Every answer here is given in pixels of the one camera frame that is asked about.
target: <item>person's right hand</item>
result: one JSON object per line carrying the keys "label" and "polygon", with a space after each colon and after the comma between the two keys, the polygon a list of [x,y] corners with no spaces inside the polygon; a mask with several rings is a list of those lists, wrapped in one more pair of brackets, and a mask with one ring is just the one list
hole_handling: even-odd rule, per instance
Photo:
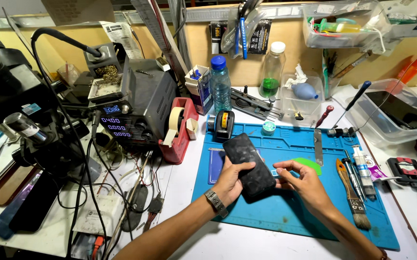
{"label": "person's right hand", "polygon": [[[277,162],[273,164],[273,167],[281,176],[280,179],[276,179],[276,188],[298,192],[305,207],[314,216],[317,217],[319,214],[324,214],[335,208],[316,171],[311,167],[293,160]],[[289,171],[294,171],[300,176],[296,178]]]}

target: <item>black smartphone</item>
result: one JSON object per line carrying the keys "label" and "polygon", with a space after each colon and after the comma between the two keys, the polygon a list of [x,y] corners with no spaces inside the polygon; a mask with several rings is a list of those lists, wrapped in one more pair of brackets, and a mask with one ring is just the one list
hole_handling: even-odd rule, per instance
{"label": "black smartphone", "polygon": [[256,163],[253,169],[239,173],[239,179],[242,185],[244,185],[247,194],[255,196],[276,185],[274,176],[263,162],[262,157],[258,154],[257,149],[255,149],[246,133],[241,133],[235,138],[224,142],[223,148],[233,164]]}
{"label": "black smartphone", "polygon": [[417,129],[417,109],[386,91],[366,92],[380,110],[399,127]]}

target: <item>green liquid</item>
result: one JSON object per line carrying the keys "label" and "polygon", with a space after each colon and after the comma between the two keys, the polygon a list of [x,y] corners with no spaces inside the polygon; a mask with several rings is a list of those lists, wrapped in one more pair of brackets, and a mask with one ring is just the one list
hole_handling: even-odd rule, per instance
{"label": "green liquid", "polygon": [[273,78],[263,79],[262,85],[260,86],[260,95],[264,98],[269,98],[277,93],[279,88],[279,81]]}

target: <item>plastic water bottle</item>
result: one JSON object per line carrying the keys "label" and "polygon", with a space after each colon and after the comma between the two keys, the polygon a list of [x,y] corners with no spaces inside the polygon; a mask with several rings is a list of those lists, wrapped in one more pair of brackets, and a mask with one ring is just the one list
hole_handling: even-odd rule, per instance
{"label": "plastic water bottle", "polygon": [[286,44],[283,42],[273,42],[271,50],[266,55],[263,63],[263,80],[260,86],[260,95],[265,98],[274,96],[281,84],[282,70],[286,63],[284,50]]}
{"label": "plastic water bottle", "polygon": [[221,110],[231,110],[231,80],[226,68],[226,59],[223,56],[215,56],[210,61],[210,88],[212,89],[215,114]]}

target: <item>paint brush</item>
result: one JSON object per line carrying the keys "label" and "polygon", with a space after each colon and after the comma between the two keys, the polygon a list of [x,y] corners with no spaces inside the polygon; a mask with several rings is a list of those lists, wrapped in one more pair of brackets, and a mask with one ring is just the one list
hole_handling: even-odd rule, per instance
{"label": "paint brush", "polygon": [[345,166],[339,159],[337,159],[336,166],[338,175],[340,175],[340,179],[343,182],[347,192],[348,204],[350,205],[351,213],[353,214],[353,219],[356,227],[367,230],[371,229],[371,223],[369,222],[369,219],[364,212],[362,202],[359,200],[351,186],[351,182],[348,178],[348,173]]}

